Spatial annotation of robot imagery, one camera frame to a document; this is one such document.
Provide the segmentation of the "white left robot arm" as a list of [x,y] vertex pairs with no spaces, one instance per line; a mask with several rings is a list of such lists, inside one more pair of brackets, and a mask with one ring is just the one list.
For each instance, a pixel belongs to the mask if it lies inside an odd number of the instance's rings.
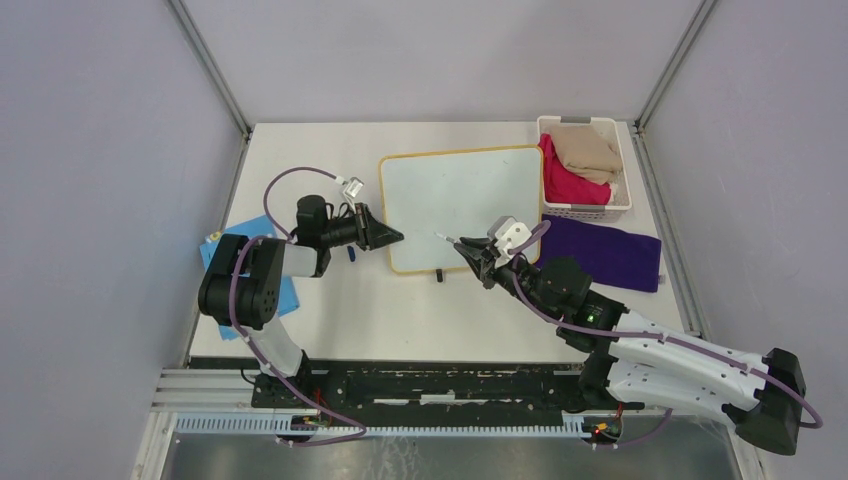
[[198,291],[198,307],[220,326],[246,341],[260,369],[278,378],[275,392],[290,407],[306,405],[314,394],[308,355],[278,318],[286,277],[320,278],[336,247],[373,251],[399,243],[404,234],[376,219],[368,205],[355,203],[337,217],[320,195],[297,202],[295,241],[223,235]]

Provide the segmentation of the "yellow framed whiteboard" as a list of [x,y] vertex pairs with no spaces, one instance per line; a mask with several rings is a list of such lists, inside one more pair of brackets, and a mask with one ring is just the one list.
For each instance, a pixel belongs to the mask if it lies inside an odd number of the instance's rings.
[[387,156],[378,163],[383,222],[405,239],[388,247],[391,270],[419,274],[467,264],[434,232],[484,237],[501,216],[542,220],[543,153],[535,145]]

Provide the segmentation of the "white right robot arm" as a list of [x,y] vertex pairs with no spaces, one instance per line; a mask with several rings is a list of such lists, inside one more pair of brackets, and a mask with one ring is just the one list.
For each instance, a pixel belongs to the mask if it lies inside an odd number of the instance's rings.
[[462,237],[453,248],[485,288],[502,287],[586,353],[577,382],[585,405],[616,401],[689,412],[762,450],[796,453],[806,384],[795,354],[738,351],[668,329],[593,291],[571,257],[537,267],[485,238]]

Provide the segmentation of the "blue whiteboard marker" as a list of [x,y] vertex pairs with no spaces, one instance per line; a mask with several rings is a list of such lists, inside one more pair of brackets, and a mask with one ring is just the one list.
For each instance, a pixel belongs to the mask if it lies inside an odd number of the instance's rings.
[[450,244],[457,244],[457,243],[459,243],[457,239],[455,239],[455,238],[453,238],[453,237],[450,237],[450,236],[448,236],[448,235],[446,235],[446,234],[442,234],[442,233],[439,233],[439,232],[434,232],[434,235],[435,235],[436,237],[438,237],[439,239],[444,240],[445,242],[450,243]]

